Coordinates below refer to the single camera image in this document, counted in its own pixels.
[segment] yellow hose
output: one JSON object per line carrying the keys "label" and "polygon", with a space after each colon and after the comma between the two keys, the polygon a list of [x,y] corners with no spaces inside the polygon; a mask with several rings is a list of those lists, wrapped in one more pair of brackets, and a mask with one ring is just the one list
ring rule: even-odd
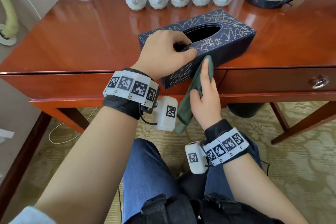
{"label": "yellow hose", "polygon": [[12,38],[19,30],[19,20],[16,16],[11,0],[0,0],[6,12],[6,24],[1,34],[5,38]]}

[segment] oval opening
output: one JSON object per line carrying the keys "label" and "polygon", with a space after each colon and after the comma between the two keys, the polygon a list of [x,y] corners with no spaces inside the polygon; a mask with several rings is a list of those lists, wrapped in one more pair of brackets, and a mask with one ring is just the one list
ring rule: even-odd
{"label": "oval opening", "polygon": [[192,43],[201,41],[216,34],[221,27],[218,24],[207,24],[191,28],[184,32],[184,34],[191,40]]}

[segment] drawer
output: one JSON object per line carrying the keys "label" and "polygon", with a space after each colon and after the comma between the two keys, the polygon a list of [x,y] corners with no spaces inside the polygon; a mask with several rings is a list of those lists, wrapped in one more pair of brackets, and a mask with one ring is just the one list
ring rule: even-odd
{"label": "drawer", "polygon": [[309,92],[336,90],[336,68],[228,70],[220,94]]}
{"label": "drawer", "polygon": [[[225,72],[225,70],[214,72],[218,87]],[[103,97],[103,90],[112,75],[113,73],[4,75],[0,78],[32,99],[97,98]],[[161,95],[185,95],[191,80],[188,79],[169,89],[161,90]]]}

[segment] tabletop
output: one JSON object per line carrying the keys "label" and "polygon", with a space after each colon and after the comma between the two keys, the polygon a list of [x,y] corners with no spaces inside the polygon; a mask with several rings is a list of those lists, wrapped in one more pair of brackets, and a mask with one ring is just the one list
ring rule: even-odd
{"label": "tabletop", "polygon": [[[219,7],[170,3],[133,11],[125,0],[59,0],[0,65],[8,74],[112,72],[140,55],[138,34]],[[336,66],[336,0],[295,0],[261,9],[245,0],[223,7],[257,31],[247,52],[216,69]]]}

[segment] kettle base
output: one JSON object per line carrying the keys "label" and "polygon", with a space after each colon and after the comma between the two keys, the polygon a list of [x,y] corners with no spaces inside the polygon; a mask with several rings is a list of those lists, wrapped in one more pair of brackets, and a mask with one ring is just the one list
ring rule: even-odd
{"label": "kettle base", "polygon": [[282,1],[270,1],[270,0],[246,0],[246,1],[251,5],[265,9],[279,8],[283,5]]}

